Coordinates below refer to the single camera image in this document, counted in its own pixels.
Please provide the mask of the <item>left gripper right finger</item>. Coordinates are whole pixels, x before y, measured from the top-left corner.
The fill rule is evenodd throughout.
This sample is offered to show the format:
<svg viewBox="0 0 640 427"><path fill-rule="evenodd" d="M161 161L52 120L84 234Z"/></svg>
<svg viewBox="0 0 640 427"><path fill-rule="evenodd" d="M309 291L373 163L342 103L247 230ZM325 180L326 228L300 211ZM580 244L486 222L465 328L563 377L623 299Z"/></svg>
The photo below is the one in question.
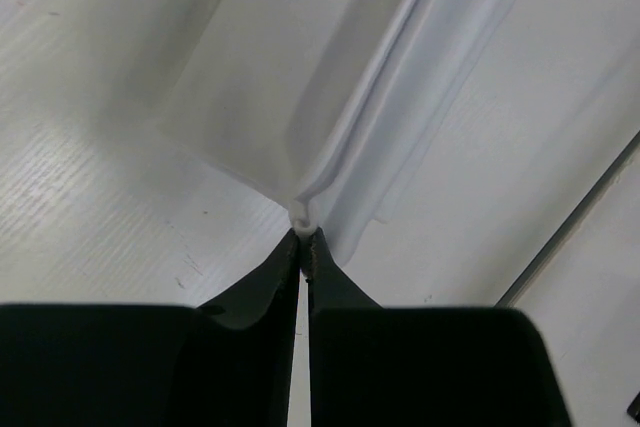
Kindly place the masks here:
<svg viewBox="0 0 640 427"><path fill-rule="evenodd" d="M306 244L315 426L567 426L543 339L521 311L383 307Z"/></svg>

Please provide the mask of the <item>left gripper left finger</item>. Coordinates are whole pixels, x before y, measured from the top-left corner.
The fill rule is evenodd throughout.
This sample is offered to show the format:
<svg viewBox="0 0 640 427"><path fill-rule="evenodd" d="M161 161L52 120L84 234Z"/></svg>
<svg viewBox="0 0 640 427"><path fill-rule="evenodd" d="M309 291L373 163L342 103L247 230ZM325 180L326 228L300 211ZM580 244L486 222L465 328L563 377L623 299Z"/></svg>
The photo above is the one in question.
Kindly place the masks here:
<svg viewBox="0 0 640 427"><path fill-rule="evenodd" d="M198 307L5 304L5 426L283 426L299 273L288 233Z"/></svg>

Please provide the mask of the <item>white skirt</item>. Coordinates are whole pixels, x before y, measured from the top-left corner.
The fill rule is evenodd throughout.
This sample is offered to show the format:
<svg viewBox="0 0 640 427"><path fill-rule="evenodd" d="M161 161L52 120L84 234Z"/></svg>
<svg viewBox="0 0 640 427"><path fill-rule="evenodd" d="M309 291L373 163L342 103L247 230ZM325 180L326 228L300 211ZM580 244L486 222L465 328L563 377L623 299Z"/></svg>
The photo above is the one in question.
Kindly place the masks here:
<svg viewBox="0 0 640 427"><path fill-rule="evenodd" d="M217 0L159 127L346 263L513 2Z"/></svg>

